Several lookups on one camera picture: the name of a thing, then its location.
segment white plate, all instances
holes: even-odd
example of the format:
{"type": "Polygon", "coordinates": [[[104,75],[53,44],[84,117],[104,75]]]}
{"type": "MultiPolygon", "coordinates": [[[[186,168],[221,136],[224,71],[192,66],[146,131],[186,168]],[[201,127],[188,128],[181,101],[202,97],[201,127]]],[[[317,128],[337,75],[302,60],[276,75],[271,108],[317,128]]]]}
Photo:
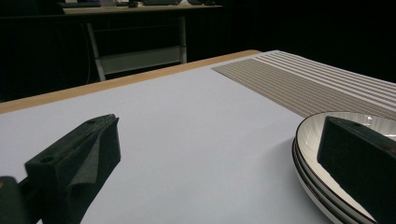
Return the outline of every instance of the white plate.
{"type": "Polygon", "coordinates": [[[359,222],[376,223],[373,217],[349,196],[317,161],[318,146],[327,116],[358,122],[393,140],[396,140],[396,121],[360,113],[326,112],[303,120],[296,134],[297,155],[301,156],[302,168],[318,189],[359,222]]]}
{"type": "Polygon", "coordinates": [[[323,192],[318,189],[312,180],[309,178],[304,168],[301,165],[301,159],[297,154],[297,147],[295,141],[292,145],[292,157],[295,165],[295,170],[300,180],[303,189],[308,194],[309,198],[315,203],[315,205],[326,215],[333,223],[351,223],[357,224],[356,220],[341,210],[336,204],[334,204],[323,192]]]}

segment black object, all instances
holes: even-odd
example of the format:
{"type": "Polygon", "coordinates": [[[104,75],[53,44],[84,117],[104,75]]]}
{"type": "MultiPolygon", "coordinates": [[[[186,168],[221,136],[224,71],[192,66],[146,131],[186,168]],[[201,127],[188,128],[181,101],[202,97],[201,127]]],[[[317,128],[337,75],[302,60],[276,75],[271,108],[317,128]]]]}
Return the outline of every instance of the black object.
{"type": "Polygon", "coordinates": [[[187,0],[191,5],[193,5],[193,6],[200,6],[200,5],[202,5],[203,3],[201,2],[201,1],[199,1],[199,0],[187,0]]]}
{"type": "MultiPolygon", "coordinates": [[[[58,3],[61,8],[100,7],[100,2],[58,3]]],[[[127,2],[116,2],[117,7],[128,7],[127,2]]]]}
{"type": "Polygon", "coordinates": [[[136,1],[129,0],[128,7],[137,7],[139,4],[136,1]]]}
{"type": "Polygon", "coordinates": [[[61,15],[58,0],[1,0],[0,17],[61,15]]]}
{"type": "Polygon", "coordinates": [[[216,2],[215,1],[211,1],[211,0],[207,0],[204,2],[205,6],[215,6],[216,2]]]}
{"type": "Polygon", "coordinates": [[[177,6],[178,0],[142,0],[145,6],[177,6]]]}
{"type": "Polygon", "coordinates": [[[378,223],[396,223],[396,142],[357,122],[327,117],[318,162],[378,223]]]}
{"type": "Polygon", "coordinates": [[[80,223],[120,162],[118,118],[87,120],[25,163],[17,184],[0,177],[0,223],[80,223]]]}

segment wooden table edge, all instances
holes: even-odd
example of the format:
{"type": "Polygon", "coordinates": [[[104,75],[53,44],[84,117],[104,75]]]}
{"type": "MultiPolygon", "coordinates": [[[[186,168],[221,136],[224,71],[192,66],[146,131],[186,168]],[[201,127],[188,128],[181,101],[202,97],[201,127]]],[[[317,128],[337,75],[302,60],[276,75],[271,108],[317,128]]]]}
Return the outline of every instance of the wooden table edge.
{"type": "Polygon", "coordinates": [[[103,82],[96,82],[89,85],[78,86],[75,88],[65,89],[61,91],[54,91],[36,96],[22,98],[14,101],[3,102],[0,104],[0,114],[21,110],[32,106],[49,104],[56,101],[78,97],[81,95],[90,94],[97,91],[104,91],[119,86],[129,85],[136,82],[153,79],[156,77],[164,77],[175,73],[191,70],[194,68],[199,68],[214,63],[222,63],[229,60],[238,59],[258,53],[261,52],[255,49],[249,49],[236,53],[222,55],[219,57],[204,59],[192,63],[183,63],[171,67],[165,67],[162,69],[153,70],[128,77],[114,78],[103,82]]]}

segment gray mat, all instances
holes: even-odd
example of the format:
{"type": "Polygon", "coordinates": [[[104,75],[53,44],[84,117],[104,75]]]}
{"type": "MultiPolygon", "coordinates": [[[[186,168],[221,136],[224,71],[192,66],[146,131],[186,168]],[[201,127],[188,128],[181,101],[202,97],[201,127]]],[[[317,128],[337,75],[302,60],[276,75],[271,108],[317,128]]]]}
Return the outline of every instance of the gray mat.
{"type": "Polygon", "coordinates": [[[396,119],[396,84],[283,51],[212,69],[305,118],[350,111],[396,119]]]}

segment table surface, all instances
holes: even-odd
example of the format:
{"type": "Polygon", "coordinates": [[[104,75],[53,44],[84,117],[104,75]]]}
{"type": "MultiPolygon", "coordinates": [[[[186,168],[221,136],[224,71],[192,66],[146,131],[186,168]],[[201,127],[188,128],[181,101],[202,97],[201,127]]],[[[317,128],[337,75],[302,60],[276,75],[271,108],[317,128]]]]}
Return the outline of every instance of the table surface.
{"type": "Polygon", "coordinates": [[[237,52],[0,104],[0,175],[20,181],[51,143],[115,114],[121,162],[82,223],[331,223],[295,173],[296,130],[332,108],[393,118],[395,95],[286,52],[237,52]]]}
{"type": "Polygon", "coordinates": [[[150,12],[169,10],[196,10],[219,8],[222,6],[139,6],[139,7],[84,7],[84,8],[64,8],[65,14],[91,14],[91,13],[120,13],[120,12],[150,12]]]}

